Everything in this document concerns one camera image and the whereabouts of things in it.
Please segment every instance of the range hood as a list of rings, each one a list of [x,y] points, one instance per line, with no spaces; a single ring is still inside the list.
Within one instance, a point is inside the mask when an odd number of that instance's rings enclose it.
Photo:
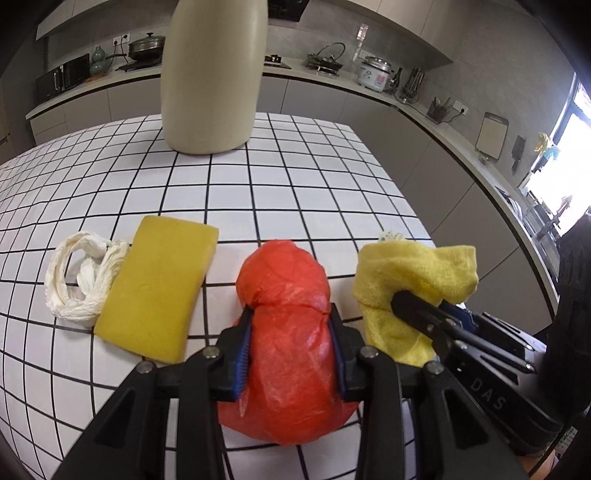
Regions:
[[[310,0],[269,0],[269,18],[299,22]]]

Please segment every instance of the microwave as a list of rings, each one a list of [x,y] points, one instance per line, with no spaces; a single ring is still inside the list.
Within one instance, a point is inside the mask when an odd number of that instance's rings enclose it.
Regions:
[[[37,79],[37,102],[46,102],[62,92],[80,85],[89,76],[89,54],[67,61]]]
[[[269,18],[299,22],[310,0],[268,0]]]

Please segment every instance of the person's skin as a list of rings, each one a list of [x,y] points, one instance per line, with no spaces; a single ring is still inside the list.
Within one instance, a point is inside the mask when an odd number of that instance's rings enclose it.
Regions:
[[[526,472],[529,472],[535,464],[538,463],[538,458],[533,457],[517,457],[520,464],[525,468]],[[544,480],[546,476],[550,473],[550,469],[552,468],[552,463],[554,462],[554,454],[548,455],[548,458],[544,462],[544,464],[539,468],[539,470],[531,477],[531,480]]]

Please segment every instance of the table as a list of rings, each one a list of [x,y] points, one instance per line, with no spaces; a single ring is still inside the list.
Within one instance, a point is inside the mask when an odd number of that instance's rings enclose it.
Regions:
[[[215,343],[237,318],[236,276],[264,241],[288,238],[311,252],[351,325],[361,318],[351,288],[364,244],[383,230],[433,244],[375,157],[349,127],[332,122],[258,113],[246,145],[190,156],[168,147],[161,118],[153,115],[70,134],[2,165],[0,431],[35,479],[51,478],[141,360],[50,314],[43,281],[51,253],[79,230],[131,241],[145,215],[220,229],[187,357]],[[75,282],[80,258],[71,259],[68,282]],[[176,409],[172,403],[167,480],[174,479]],[[409,429],[405,435],[413,438]],[[290,448],[224,428],[226,467],[236,480],[351,480],[359,436],[359,414],[316,442]],[[414,456],[412,443],[407,452]]]

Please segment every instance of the rice cooker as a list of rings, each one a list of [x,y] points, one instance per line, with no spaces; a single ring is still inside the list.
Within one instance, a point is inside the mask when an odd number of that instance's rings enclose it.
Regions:
[[[392,65],[377,57],[365,57],[359,67],[357,82],[376,92],[383,92],[392,70]]]

